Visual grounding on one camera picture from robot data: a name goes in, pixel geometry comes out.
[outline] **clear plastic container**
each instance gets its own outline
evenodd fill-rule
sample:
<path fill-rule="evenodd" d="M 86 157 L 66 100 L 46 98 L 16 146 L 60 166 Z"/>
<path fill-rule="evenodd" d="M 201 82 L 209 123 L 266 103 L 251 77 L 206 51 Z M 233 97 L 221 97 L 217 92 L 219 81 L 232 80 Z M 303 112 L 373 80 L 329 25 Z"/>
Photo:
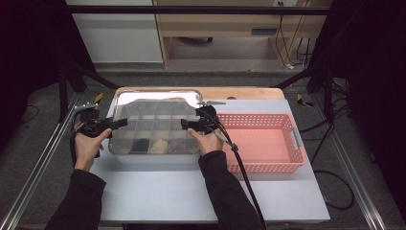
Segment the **clear plastic container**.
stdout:
<path fill-rule="evenodd" d="M 202 102 L 198 91 L 126 90 L 115 100 L 113 119 L 128 125 L 113 131 L 110 152 L 125 164 L 185 164 L 197 162 L 198 145 L 182 129 L 181 119 L 196 120 Z"/>

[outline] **pink basket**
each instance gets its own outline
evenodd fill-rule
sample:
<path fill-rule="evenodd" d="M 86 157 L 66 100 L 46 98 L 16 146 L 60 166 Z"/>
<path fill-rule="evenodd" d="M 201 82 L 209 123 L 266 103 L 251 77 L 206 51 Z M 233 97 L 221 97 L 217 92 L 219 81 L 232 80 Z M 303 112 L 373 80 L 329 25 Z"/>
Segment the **pink basket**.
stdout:
<path fill-rule="evenodd" d="M 305 148 L 288 114 L 218 114 L 237 144 L 248 173 L 293 173 L 305 163 Z M 240 168 L 229 146 L 224 146 L 228 170 Z"/>

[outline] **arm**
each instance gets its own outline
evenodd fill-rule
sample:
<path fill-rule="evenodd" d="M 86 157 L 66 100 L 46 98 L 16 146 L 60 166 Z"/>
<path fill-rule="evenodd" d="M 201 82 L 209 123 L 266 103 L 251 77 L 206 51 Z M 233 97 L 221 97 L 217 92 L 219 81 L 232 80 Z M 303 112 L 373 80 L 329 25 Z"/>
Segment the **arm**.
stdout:
<path fill-rule="evenodd" d="M 76 134 L 77 162 L 68 192 L 46 226 L 46 230 L 98 229 L 102 213 L 102 192 L 105 182 L 90 173 L 101 142 L 111 133 L 107 129 L 95 138 Z"/>
<path fill-rule="evenodd" d="M 239 181 L 227 170 L 223 143 L 214 133 L 202 136 L 189 129 L 189 134 L 196 139 L 202 152 L 199 166 L 218 218 L 219 229 L 262 230 L 257 211 Z"/>
<path fill-rule="evenodd" d="M 74 170 L 66 197 L 45 229 L 98 229 L 104 186 L 96 175 Z"/>

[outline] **white table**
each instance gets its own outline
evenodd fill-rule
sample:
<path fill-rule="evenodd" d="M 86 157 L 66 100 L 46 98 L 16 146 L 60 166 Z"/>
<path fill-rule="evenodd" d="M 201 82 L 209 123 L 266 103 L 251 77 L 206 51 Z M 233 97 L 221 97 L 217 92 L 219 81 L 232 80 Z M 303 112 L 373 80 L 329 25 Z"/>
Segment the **white table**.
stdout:
<path fill-rule="evenodd" d="M 287 101 L 283 99 L 217 101 L 227 102 L 226 105 L 216 105 L 217 112 L 238 112 L 247 109 L 246 105 L 249 104 L 250 109 L 256 112 L 292 114 Z M 112 114 L 113 104 L 107 117 Z M 101 220 L 127 223 L 209 223 L 217 220 L 197 163 L 181 170 L 140 169 L 119 163 L 105 148 L 101 151 L 101 158 L 95 160 L 91 172 L 107 182 L 102 197 Z M 292 174 L 249 177 L 265 221 L 329 220 L 327 207 L 308 159 Z M 240 179 L 240 182 L 251 198 L 243 180 Z"/>

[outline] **white cabinet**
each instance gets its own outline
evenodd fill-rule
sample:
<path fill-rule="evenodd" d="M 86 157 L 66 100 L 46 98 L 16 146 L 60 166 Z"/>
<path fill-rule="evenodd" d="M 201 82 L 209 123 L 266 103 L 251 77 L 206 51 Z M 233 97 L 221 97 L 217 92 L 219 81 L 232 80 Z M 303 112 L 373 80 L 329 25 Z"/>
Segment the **white cabinet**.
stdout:
<path fill-rule="evenodd" d="M 151 6 L 150 0 L 66 0 L 68 5 Z M 163 62 L 153 14 L 73 14 L 95 63 Z"/>

